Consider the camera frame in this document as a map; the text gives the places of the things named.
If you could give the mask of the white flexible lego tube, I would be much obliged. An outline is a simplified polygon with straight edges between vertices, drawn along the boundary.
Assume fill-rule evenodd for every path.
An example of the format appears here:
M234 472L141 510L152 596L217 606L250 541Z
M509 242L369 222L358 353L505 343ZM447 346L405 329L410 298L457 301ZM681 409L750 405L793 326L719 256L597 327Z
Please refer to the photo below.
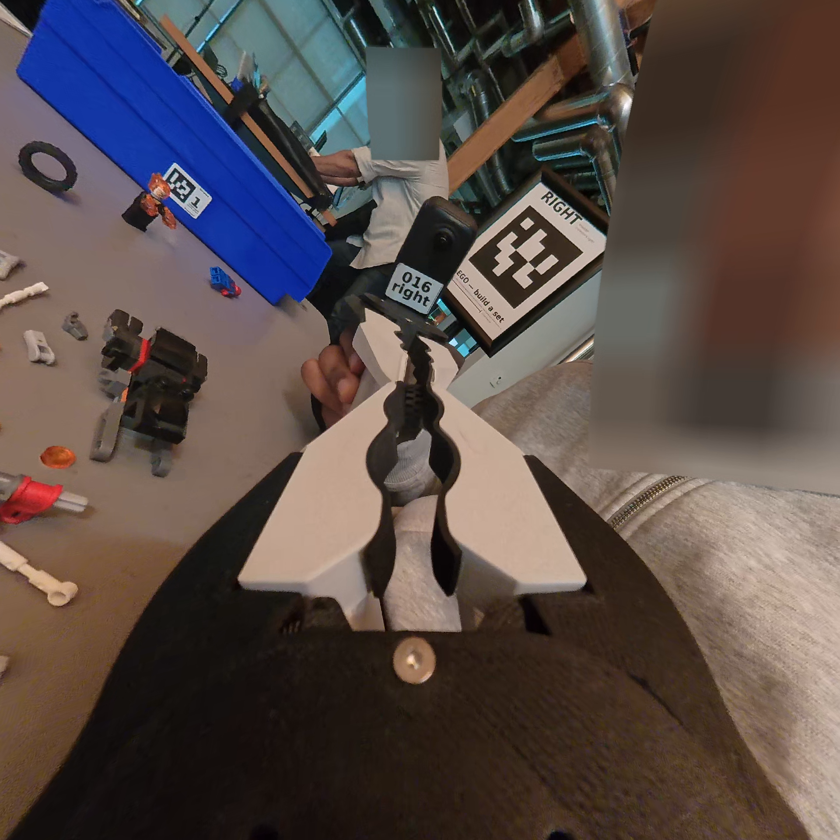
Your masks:
M67 605L77 594L77 585L69 581L58 581L51 574L36 569L26 558L11 549L6 543L7 568L9 571L21 574L28 583L43 592L48 604L55 607Z

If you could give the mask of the red lego connector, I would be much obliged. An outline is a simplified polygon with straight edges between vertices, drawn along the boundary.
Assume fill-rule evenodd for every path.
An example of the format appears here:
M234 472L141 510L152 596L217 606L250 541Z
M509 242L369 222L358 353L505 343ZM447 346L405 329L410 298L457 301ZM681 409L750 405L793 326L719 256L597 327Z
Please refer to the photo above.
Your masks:
M89 501L86 497L71 493L62 485L48 485L29 476L11 475L5 472L16 487L4 506L3 517L8 524L26 522L42 513L56 508L63 511L83 512Z

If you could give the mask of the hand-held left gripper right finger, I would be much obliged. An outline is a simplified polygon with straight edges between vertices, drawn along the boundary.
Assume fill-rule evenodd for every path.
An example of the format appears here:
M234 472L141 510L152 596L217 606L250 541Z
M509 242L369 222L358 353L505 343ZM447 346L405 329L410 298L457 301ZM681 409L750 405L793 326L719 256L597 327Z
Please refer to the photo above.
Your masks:
M429 462L441 483L432 565L441 590L479 608L579 591L585 573L522 451L446 390L429 393Z

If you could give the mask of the thin black lego tire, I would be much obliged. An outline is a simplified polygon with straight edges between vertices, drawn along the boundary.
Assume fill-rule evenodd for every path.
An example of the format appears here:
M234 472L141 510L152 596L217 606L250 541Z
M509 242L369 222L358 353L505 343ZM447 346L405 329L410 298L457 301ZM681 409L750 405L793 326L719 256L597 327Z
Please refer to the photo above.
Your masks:
M428 394L421 385L399 382L385 407L397 445L414 441L425 429Z

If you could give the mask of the wooden ceiling beam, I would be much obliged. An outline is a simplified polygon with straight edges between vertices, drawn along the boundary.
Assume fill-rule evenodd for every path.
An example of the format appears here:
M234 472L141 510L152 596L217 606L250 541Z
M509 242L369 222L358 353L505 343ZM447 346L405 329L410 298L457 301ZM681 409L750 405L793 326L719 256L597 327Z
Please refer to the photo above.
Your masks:
M649 24L655 8L655 1L615 3L621 15L629 10L630 23L642 26ZM523 126L532 124L534 117L541 117L547 106L585 95L594 89L595 84L587 70L581 41L574 28L574 34L448 159L450 192L455 193Z

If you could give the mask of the person's right hand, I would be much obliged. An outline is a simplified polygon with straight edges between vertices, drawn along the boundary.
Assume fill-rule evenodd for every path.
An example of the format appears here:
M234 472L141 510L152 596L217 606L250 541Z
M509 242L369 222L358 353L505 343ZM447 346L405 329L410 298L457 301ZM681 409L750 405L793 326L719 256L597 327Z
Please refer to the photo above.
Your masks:
M353 347L354 334L345 331L318 358L305 361L301 378L311 395L311 409L324 432L350 413L365 366Z

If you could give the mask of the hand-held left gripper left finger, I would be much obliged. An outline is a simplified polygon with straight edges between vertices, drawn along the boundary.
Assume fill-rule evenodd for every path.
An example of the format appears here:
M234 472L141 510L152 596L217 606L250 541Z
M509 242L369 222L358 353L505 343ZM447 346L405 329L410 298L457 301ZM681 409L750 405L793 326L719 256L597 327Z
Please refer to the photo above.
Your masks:
M382 506L366 456L395 389L384 385L303 449L238 573L242 588L332 598L349 625L384 624L363 552L391 508Z

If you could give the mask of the wide black lego tire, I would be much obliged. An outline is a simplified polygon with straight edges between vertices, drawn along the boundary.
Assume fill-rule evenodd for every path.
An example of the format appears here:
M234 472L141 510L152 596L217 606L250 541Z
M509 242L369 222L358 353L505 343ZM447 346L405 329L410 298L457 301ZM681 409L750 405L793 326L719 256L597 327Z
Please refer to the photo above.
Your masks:
M64 172L63 178L53 178L40 170L34 161L37 154L45 155L58 163ZM17 159L22 173L50 194L66 193L77 183L78 171L73 160L52 143L30 141L21 147Z

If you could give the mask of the black lego motorcycle build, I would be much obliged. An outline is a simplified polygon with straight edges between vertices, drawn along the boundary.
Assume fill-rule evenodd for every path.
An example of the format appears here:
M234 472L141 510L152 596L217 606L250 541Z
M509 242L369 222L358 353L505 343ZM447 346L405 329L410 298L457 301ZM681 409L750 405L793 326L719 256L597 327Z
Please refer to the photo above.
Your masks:
M166 477L173 452L186 437L190 405L207 378L207 358L194 344L158 328L149 338L143 322L121 309L103 330L98 386L110 400L95 426L90 460L107 463L122 431L149 441L151 473Z

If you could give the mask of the blue plastic bin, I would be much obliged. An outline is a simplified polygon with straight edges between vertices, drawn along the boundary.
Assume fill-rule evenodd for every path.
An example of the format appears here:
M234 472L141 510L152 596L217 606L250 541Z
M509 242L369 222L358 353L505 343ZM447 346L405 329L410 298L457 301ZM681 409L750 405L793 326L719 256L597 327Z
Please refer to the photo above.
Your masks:
M270 303L308 296L323 232L115 2L46 2L17 74Z

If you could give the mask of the silver metal duct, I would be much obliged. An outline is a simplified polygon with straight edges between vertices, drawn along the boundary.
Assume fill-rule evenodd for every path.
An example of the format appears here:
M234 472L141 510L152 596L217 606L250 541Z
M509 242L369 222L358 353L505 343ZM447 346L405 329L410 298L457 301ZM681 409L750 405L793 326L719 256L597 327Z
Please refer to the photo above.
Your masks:
M547 106L512 140L531 143L532 156L544 164L558 167L563 161L571 167L571 161L585 162L610 214L634 100L627 38L615 2L572 1L569 9L595 89Z

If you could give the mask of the wooden office desk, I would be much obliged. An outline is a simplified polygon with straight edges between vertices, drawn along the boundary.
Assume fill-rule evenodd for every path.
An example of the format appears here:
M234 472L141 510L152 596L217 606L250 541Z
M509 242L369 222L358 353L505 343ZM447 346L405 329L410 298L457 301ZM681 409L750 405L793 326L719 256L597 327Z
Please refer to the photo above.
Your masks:
M169 61L194 81L223 119L331 236L335 190L314 164L318 150L285 100L308 109L327 91L279 21L272 2L171 2L155 24L171 44Z

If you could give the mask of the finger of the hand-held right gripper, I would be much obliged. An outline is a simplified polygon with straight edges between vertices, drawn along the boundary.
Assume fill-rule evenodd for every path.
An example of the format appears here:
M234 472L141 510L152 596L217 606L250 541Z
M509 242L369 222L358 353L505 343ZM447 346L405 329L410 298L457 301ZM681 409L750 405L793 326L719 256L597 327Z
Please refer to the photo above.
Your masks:
M419 341L418 392L427 396L434 389L447 391L464 362L465 358L446 341Z
M382 387L404 381L409 359L400 330L397 322L364 308L364 319L353 336L353 351L364 365L354 402L363 403Z

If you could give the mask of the black white marker sign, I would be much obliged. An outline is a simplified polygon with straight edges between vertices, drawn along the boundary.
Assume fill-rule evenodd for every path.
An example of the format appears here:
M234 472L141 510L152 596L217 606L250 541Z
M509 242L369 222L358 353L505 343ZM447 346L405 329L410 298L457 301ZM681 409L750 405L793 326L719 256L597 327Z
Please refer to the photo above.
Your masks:
M479 230L441 300L487 356L602 268L609 217L542 167Z

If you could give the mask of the flame lego minifigure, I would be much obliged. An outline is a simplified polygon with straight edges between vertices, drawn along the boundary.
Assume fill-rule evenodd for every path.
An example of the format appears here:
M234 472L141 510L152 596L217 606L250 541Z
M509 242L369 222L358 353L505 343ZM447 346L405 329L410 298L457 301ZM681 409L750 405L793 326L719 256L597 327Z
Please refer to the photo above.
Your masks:
M172 210L165 204L165 199L172 194L169 183L161 173L153 173L148 187L137 195L129 207L122 213L122 220L132 228L145 233L152 222L159 217L163 225L174 230L177 222Z

